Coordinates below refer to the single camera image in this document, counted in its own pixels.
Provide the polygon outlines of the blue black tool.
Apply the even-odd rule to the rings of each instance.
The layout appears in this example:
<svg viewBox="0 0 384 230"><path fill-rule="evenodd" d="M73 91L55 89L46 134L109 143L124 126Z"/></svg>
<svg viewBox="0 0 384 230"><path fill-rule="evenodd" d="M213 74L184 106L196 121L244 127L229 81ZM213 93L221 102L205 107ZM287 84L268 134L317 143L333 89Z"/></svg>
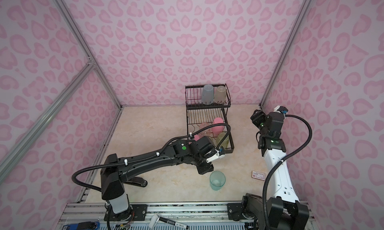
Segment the blue black tool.
<svg viewBox="0 0 384 230"><path fill-rule="evenodd" d="M62 230L99 230L100 222L81 222L77 224L64 225Z"/></svg>

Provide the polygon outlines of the orange translucent cup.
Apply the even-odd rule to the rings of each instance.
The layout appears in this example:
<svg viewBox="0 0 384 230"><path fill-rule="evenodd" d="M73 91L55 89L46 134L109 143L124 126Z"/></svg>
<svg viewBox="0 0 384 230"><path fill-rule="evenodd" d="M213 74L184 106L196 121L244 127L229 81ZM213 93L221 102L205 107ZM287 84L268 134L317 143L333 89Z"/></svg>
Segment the orange translucent cup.
<svg viewBox="0 0 384 230"><path fill-rule="evenodd" d="M209 123L202 123L202 124L199 125L199 128L200 128L200 130L202 130L202 129L208 127L208 126L210 126ZM204 136L209 136L210 137L211 136L211 129L210 128L205 129L204 131L200 132L198 135L201 138L204 137Z"/></svg>

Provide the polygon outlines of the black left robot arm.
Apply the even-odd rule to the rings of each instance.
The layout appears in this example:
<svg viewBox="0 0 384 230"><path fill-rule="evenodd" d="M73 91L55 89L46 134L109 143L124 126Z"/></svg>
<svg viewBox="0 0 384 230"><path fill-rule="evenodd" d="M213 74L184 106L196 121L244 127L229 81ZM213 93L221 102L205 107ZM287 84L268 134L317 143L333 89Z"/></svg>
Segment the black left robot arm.
<svg viewBox="0 0 384 230"><path fill-rule="evenodd" d="M136 176L162 167L188 164L196 166L198 173L212 172L212 162L225 154L222 147L216 147L209 137L199 140L176 137L163 148L133 157L109 155L101 169L102 199L106 201L106 220L131 220L133 209L130 205L125 184Z"/></svg>

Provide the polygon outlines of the black stapler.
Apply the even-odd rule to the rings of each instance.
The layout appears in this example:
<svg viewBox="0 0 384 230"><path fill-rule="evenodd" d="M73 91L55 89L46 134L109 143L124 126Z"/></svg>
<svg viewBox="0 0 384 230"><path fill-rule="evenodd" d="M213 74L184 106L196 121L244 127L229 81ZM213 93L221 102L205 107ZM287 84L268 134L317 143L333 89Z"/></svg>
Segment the black stapler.
<svg viewBox="0 0 384 230"><path fill-rule="evenodd" d="M124 184L145 188L148 185L148 181L141 177L134 177L125 181Z"/></svg>

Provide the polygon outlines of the red white card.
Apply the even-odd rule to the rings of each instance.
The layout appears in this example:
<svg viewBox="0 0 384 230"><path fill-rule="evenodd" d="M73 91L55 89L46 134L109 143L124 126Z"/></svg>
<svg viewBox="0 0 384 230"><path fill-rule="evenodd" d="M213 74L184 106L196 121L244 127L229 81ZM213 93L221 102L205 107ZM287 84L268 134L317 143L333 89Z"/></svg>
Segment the red white card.
<svg viewBox="0 0 384 230"><path fill-rule="evenodd" d="M266 175L265 175L265 173L252 171L252 178L257 179L257 180L261 180L261 181L265 181Z"/></svg>

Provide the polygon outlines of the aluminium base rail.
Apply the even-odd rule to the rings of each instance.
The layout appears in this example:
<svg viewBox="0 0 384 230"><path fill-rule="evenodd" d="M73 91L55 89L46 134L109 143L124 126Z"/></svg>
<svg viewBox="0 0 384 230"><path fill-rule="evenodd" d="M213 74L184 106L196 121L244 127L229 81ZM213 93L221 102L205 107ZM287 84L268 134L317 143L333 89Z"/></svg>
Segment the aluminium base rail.
<svg viewBox="0 0 384 230"><path fill-rule="evenodd" d="M67 204L56 226L68 230L70 225L97 222L106 230L104 203ZM241 213L240 202L165 202L134 203L137 211L133 221L111 221L112 230L147 230L151 218L157 214L163 218L185 224L190 230L255 230L257 222Z"/></svg>

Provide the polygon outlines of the black marker pen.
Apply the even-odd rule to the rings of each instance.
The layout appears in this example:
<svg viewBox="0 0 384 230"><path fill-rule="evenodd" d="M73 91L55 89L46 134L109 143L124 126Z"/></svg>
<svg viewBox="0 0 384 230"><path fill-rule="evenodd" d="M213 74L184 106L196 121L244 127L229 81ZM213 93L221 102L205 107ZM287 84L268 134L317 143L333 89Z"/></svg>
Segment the black marker pen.
<svg viewBox="0 0 384 230"><path fill-rule="evenodd" d="M166 219L164 217L161 217L160 215L153 215L152 216L150 223L148 225L149 229L153 230L158 222L163 222L163 223L175 226L175 227L182 228L184 230L190 229L190 227L188 225L185 225L185 224L182 224L182 223L170 220L170 219Z"/></svg>

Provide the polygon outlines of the teal cup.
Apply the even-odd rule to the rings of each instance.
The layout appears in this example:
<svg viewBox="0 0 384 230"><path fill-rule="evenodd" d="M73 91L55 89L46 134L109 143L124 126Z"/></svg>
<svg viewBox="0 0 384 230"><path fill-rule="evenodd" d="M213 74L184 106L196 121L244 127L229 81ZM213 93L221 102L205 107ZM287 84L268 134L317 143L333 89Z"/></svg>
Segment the teal cup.
<svg viewBox="0 0 384 230"><path fill-rule="evenodd" d="M211 105L214 102L214 87L207 84L203 87L201 100L204 105Z"/></svg>
<svg viewBox="0 0 384 230"><path fill-rule="evenodd" d="M210 175L210 186L214 191L219 191L226 183L226 176L220 171L213 171Z"/></svg>

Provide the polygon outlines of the yellow-green cup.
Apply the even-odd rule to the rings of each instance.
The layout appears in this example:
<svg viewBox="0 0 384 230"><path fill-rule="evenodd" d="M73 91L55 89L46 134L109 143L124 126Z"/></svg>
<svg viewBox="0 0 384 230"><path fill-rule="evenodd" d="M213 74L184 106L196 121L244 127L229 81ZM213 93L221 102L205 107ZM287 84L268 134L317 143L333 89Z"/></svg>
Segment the yellow-green cup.
<svg viewBox="0 0 384 230"><path fill-rule="evenodd" d="M214 102L217 104L224 104L227 99L227 90L224 85L216 87L214 94Z"/></svg>

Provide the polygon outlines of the green cup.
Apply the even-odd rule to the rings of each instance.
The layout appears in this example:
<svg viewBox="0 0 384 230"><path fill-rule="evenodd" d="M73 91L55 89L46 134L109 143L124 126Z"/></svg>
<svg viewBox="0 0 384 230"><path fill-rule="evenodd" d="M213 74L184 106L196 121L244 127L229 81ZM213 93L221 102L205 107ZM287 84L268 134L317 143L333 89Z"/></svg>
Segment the green cup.
<svg viewBox="0 0 384 230"><path fill-rule="evenodd" d="M223 147L224 149L228 148L230 139L229 136L227 136L227 132L222 132L217 137L217 147Z"/></svg>

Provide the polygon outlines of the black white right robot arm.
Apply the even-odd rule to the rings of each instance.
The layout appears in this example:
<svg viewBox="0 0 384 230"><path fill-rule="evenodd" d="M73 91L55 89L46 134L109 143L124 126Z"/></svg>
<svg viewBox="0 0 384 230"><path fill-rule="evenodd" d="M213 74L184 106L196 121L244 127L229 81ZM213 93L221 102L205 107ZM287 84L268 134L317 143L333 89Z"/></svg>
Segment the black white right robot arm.
<svg viewBox="0 0 384 230"><path fill-rule="evenodd" d="M291 153L287 153L286 145L281 138L286 118L303 122L309 132L306 141ZM302 117L288 114L284 106L277 106L269 114L255 110L250 119L259 129L258 148L262 152L269 172L265 177L261 196L252 194L243 196L242 216L253 220L255 230L303 230L310 213L308 207L300 203L294 190L287 160L308 146L313 130Z"/></svg>

